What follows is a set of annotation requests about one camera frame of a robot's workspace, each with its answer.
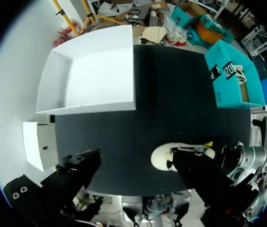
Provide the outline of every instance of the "metal cylinder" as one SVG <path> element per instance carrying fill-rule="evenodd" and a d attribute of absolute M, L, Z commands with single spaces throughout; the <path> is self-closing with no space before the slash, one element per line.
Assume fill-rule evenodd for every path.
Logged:
<path fill-rule="evenodd" d="M 242 147 L 238 167 L 257 169 L 264 164 L 266 155 L 264 147 Z"/>

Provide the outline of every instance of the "black table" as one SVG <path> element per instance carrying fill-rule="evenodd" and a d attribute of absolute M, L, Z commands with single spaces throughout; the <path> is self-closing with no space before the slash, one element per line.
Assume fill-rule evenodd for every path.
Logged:
<path fill-rule="evenodd" d="M 216 107 L 203 54 L 137 45 L 134 74 L 136 111 L 56 116 L 60 158 L 101 149 L 102 165 L 89 190 L 117 195 L 184 190 L 177 173 L 151 165 L 155 148 L 212 139 L 249 144 L 250 111 Z"/>

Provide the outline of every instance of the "white paper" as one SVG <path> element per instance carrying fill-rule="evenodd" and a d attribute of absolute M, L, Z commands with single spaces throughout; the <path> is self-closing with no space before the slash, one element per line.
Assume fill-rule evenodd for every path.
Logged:
<path fill-rule="evenodd" d="M 152 5 L 151 7 L 153 9 L 160 9 L 161 8 L 161 5 L 160 4 L 157 4 L 157 5 Z"/>

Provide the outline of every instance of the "white panel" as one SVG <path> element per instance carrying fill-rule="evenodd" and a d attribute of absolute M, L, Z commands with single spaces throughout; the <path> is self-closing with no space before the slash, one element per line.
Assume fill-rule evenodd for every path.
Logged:
<path fill-rule="evenodd" d="M 43 169 L 59 163 L 54 124 L 38 125 L 38 143 Z"/>
<path fill-rule="evenodd" d="M 37 111 L 64 107 L 64 94 L 71 59 L 51 51 L 43 68 L 38 89 Z"/>
<path fill-rule="evenodd" d="M 134 94 L 132 26 L 115 26 L 52 50 L 36 109 L 43 114 L 134 110 Z"/>
<path fill-rule="evenodd" d="M 23 142 L 27 161 L 44 171 L 38 145 L 37 122 L 23 122 Z"/>
<path fill-rule="evenodd" d="M 127 63 L 132 55 L 127 48 L 75 59 L 69 73 L 65 107 L 133 102 L 133 66 Z M 117 59 L 117 64 L 107 59 Z"/>

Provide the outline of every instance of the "white wall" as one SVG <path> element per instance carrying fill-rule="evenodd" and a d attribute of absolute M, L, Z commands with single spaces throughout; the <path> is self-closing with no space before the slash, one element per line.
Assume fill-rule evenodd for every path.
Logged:
<path fill-rule="evenodd" d="M 36 114 L 37 89 L 62 23 L 48 0 L 35 1 L 0 45 L 0 187 L 22 174 L 39 183 L 53 171 L 26 161 L 22 122 L 46 119 Z"/>

